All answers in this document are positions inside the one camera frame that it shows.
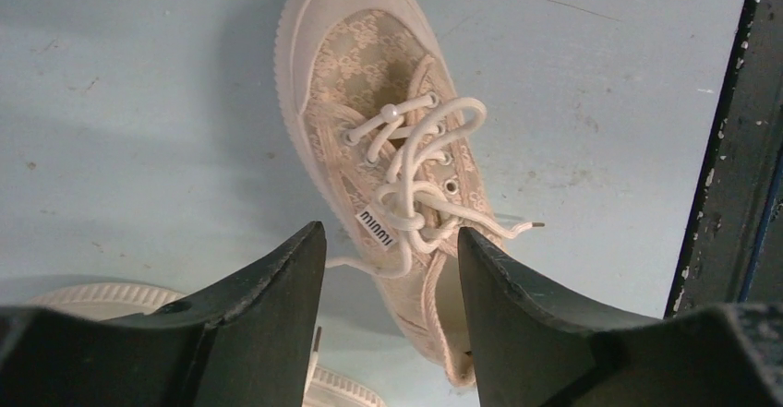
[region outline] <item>white label tag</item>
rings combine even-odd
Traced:
[[[372,208],[371,205],[367,205],[363,210],[356,214],[356,219],[362,224],[362,227],[372,235],[380,248],[385,252],[390,247],[397,244],[397,238],[394,232],[383,223],[383,220],[378,216],[378,213]]]

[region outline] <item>metal eyelet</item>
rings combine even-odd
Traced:
[[[440,164],[440,165],[451,165],[452,162],[454,162],[454,157],[448,151],[444,152],[443,155],[446,157],[446,159],[443,160],[443,161],[438,160],[438,164]]]
[[[432,105],[428,106],[430,109],[434,109],[440,105],[440,96],[438,96],[438,93],[435,93],[434,91],[428,91],[427,96],[429,96],[429,98],[432,100]]]
[[[453,179],[447,179],[446,182],[443,183],[443,188],[446,189],[446,193],[449,195],[456,195],[457,192],[460,191],[460,186]]]
[[[344,132],[340,135],[340,139],[343,140],[343,144],[346,146],[353,147],[356,144],[359,143],[359,141],[352,141],[351,140],[351,129],[345,129]]]

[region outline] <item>white table surface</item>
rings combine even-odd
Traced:
[[[272,46],[284,0],[0,0],[0,302],[95,281],[195,291],[321,220]],[[650,316],[669,294],[742,0],[419,0],[512,254]],[[390,405],[476,406],[326,273],[321,362]]]

